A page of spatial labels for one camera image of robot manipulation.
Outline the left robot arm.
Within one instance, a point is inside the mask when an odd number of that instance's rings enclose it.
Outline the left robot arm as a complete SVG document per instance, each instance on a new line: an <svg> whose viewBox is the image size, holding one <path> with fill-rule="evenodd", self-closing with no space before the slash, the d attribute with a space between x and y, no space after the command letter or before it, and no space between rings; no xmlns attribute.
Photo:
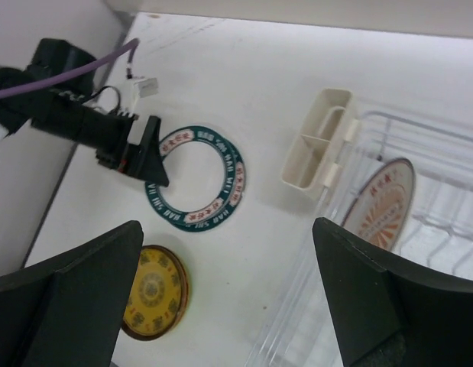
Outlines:
<svg viewBox="0 0 473 367"><path fill-rule="evenodd" d="M167 187L159 151L161 120L150 116L139 144L128 142L135 114L116 106L100 112L88 103L98 68L128 56L126 78L139 45L130 40L105 57L95 58L68 41L43 38L25 70L0 67L0 141L29 122L32 128L95 149L100 165L126 176Z"/></svg>

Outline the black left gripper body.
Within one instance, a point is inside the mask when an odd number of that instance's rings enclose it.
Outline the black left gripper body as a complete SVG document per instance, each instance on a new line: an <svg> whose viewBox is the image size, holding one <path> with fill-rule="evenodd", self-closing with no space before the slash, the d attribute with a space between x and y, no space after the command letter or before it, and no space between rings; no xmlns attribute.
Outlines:
<svg viewBox="0 0 473 367"><path fill-rule="evenodd" d="M94 148L99 163L118 170L128 148L128 136L138 118L128 112L96 111L52 92L28 98L31 126L48 134Z"/></svg>

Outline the orange sunburst plate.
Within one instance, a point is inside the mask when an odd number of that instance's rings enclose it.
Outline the orange sunburst plate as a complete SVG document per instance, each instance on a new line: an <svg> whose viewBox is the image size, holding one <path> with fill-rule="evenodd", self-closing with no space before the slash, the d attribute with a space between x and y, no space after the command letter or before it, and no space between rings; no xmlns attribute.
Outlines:
<svg viewBox="0 0 473 367"><path fill-rule="evenodd" d="M342 227L372 245L393 251L410 216L416 172L406 158L388 161L360 189Z"/></svg>

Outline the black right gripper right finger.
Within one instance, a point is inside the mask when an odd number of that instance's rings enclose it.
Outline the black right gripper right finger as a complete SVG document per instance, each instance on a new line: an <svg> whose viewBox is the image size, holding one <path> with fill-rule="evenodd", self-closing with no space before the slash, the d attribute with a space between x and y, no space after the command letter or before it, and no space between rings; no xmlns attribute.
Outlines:
<svg viewBox="0 0 473 367"><path fill-rule="evenodd" d="M378 248L326 218L319 273L345 366L473 366L473 281Z"/></svg>

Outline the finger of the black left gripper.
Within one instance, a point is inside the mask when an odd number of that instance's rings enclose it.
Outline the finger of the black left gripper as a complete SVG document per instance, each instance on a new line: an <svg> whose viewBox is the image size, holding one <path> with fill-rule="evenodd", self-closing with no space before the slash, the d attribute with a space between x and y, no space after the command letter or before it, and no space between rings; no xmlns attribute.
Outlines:
<svg viewBox="0 0 473 367"><path fill-rule="evenodd" d="M150 115L138 145L140 152L134 170L134 177L148 183L168 187L170 181L160 154L160 126L161 119L155 115Z"/></svg>

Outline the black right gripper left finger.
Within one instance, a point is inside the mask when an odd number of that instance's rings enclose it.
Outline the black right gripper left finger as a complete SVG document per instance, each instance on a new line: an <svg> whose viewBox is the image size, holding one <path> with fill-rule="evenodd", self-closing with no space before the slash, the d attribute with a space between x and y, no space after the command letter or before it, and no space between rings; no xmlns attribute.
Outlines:
<svg viewBox="0 0 473 367"><path fill-rule="evenodd" d="M0 277L0 366L108 366L144 233L128 221Z"/></svg>

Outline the white plate green rim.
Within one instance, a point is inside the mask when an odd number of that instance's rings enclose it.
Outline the white plate green rim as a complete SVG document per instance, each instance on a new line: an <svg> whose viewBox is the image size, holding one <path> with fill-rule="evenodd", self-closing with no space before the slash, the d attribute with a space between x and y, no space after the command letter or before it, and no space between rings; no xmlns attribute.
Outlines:
<svg viewBox="0 0 473 367"><path fill-rule="evenodd" d="M161 186L145 184L145 193L154 212L172 226L186 232L204 232L227 220L241 202L245 190L246 167L239 150L223 135L201 125L178 128L160 143L160 154L166 159L176 148L188 143L201 143L213 148L222 159L224 180L211 203L201 209L185 212L172 207L163 197Z"/></svg>

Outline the yellow patterned plate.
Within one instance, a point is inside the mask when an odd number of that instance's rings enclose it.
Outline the yellow patterned plate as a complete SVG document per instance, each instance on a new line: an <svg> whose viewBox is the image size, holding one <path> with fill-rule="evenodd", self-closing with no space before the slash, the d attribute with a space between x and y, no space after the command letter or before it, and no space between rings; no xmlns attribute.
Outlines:
<svg viewBox="0 0 473 367"><path fill-rule="evenodd" d="M131 338L151 341L169 333L190 304L190 275L180 257L160 245L141 249L122 319Z"/></svg>

